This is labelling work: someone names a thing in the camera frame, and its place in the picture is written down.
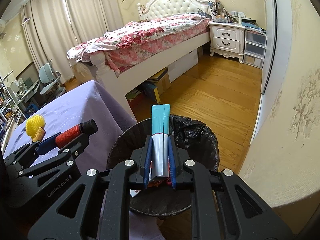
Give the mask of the yellow label bottle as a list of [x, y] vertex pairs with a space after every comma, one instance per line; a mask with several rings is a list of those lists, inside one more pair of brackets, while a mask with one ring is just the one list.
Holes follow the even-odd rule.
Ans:
[[33, 137], [33, 142], [41, 142], [43, 140], [45, 134], [46, 134], [46, 131], [44, 130], [44, 128], [39, 127]]

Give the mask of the yellow foam net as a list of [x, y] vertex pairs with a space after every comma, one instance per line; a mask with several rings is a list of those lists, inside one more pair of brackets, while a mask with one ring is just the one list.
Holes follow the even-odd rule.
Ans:
[[33, 115], [26, 120], [25, 131], [31, 139], [35, 137], [36, 132], [40, 127], [44, 128], [45, 120], [41, 115]]

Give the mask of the red label bottle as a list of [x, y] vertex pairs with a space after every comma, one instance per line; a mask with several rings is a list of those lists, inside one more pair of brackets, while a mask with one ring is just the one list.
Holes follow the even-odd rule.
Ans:
[[74, 127], [68, 129], [67, 131], [61, 133], [55, 138], [56, 146], [61, 149], [66, 146], [69, 142], [80, 136], [81, 134], [85, 134], [88, 137], [97, 133], [98, 127], [96, 122], [91, 119], [84, 123], [80, 123], [75, 125]]

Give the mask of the teal white wrapper tube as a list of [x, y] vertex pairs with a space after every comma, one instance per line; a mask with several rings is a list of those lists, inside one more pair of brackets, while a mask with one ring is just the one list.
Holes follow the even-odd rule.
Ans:
[[152, 113], [152, 165], [151, 178], [168, 177], [168, 137], [170, 105], [154, 105]]

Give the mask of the white printed packet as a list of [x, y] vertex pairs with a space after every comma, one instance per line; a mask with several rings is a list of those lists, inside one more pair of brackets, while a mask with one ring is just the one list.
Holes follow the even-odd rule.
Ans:
[[130, 195], [131, 195], [131, 197], [135, 197], [140, 192], [141, 192], [140, 190], [130, 190]]

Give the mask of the black lined trash bin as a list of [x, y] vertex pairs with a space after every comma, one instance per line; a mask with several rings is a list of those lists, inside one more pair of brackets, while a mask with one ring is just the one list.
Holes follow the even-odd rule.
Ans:
[[[150, 118], [128, 128], [112, 146], [106, 168], [112, 169], [119, 162], [129, 159], [134, 150], [143, 148], [146, 137], [151, 134]], [[218, 170], [220, 157], [217, 137], [206, 124], [189, 117], [171, 115], [169, 134], [174, 137], [175, 145], [186, 150], [191, 159], [209, 170]], [[152, 217], [179, 215], [190, 207], [190, 191], [175, 190], [165, 182], [148, 187], [130, 198], [133, 212]]]

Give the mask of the white bookshelf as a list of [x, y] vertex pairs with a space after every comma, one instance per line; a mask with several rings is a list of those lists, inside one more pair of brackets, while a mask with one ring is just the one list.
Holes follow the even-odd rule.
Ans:
[[6, 131], [11, 123], [20, 125], [23, 113], [17, 103], [13, 100], [3, 78], [1, 77], [1, 140], [3, 140]]

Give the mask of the study desk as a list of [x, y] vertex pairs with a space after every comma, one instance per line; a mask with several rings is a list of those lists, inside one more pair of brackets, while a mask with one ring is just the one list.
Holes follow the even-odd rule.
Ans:
[[27, 90], [23, 91], [20, 95], [17, 95], [13, 92], [13, 90], [8, 87], [8, 93], [13, 100], [14, 104], [18, 107], [18, 109], [25, 114], [25, 103], [28, 102], [36, 93], [40, 87], [40, 80], [37, 80], [33, 83]]

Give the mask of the purple tablecloth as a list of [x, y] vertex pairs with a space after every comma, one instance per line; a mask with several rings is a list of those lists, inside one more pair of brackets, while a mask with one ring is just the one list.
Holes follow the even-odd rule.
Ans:
[[[76, 159], [81, 174], [90, 168], [95, 168], [99, 172], [105, 171], [115, 141], [137, 123], [136, 119], [95, 81], [88, 81], [67, 92], [35, 114], [44, 117], [46, 131], [44, 139], [91, 119], [96, 122], [98, 132], [90, 136], [89, 145]], [[28, 142], [31, 142], [31, 138], [27, 136], [23, 122], [13, 131], [3, 154], [4, 158]], [[130, 211], [130, 239], [165, 238], [158, 228], [155, 217], [136, 215]]]

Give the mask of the light blue desk chair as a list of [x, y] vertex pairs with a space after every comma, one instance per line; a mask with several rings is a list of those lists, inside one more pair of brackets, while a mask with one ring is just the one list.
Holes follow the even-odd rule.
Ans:
[[52, 60], [49, 60], [40, 68], [39, 78], [44, 85], [40, 91], [40, 95], [48, 96], [46, 104], [65, 94], [66, 88], [60, 82], [61, 74], [53, 69]]

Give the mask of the cardboard box under bed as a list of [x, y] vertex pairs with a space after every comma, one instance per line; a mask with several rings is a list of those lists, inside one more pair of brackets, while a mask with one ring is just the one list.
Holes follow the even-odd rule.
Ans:
[[153, 101], [160, 103], [160, 96], [171, 86], [169, 79], [169, 72], [164, 68], [155, 75], [142, 83], [142, 89], [145, 95], [150, 97]]

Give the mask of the floral pink quilt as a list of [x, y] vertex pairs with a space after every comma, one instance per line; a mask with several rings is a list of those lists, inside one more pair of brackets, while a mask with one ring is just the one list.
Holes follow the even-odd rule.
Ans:
[[206, 32], [209, 22], [208, 17], [196, 13], [129, 22], [102, 37], [74, 46], [67, 51], [67, 60], [71, 66], [91, 62], [92, 55], [102, 52], [105, 63], [119, 76], [153, 55]]

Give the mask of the white storage box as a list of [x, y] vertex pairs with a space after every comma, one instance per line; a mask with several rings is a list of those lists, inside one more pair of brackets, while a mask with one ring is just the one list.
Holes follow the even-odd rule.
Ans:
[[180, 59], [176, 60], [172, 64], [168, 65], [168, 73], [169, 73], [169, 80], [173, 82], [178, 77], [183, 75], [189, 69], [193, 68], [195, 65], [198, 64], [198, 54], [197, 50], [193, 50], [188, 54], [184, 55]]

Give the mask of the air conditioner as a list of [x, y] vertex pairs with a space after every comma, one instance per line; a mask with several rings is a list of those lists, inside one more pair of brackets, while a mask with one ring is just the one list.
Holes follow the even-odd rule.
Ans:
[[5, 21], [3, 19], [0, 19], [0, 38], [3, 38], [5, 35], [4, 29], [5, 29]]

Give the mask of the beige curtains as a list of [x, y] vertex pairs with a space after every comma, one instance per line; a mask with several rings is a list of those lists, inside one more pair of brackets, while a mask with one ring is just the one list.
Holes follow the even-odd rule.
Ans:
[[117, 0], [29, 0], [21, 17], [35, 66], [52, 61], [62, 83], [74, 76], [69, 49], [123, 26]]

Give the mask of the white nightstand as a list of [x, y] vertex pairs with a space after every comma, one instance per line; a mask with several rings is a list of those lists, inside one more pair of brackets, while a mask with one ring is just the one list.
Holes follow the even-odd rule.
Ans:
[[222, 55], [244, 62], [245, 27], [235, 23], [210, 22], [210, 56]]

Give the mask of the plastic drawer unit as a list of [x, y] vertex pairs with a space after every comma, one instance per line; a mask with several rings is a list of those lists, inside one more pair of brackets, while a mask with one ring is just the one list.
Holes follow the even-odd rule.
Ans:
[[264, 32], [247, 27], [245, 30], [244, 63], [262, 69], [267, 36]]

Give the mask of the white bed with headboard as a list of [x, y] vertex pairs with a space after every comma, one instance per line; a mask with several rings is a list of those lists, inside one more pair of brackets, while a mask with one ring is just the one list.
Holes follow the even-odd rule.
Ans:
[[67, 51], [74, 70], [91, 63], [93, 79], [132, 114], [125, 95], [176, 60], [209, 42], [210, 0], [150, 0], [138, 5], [140, 20]]

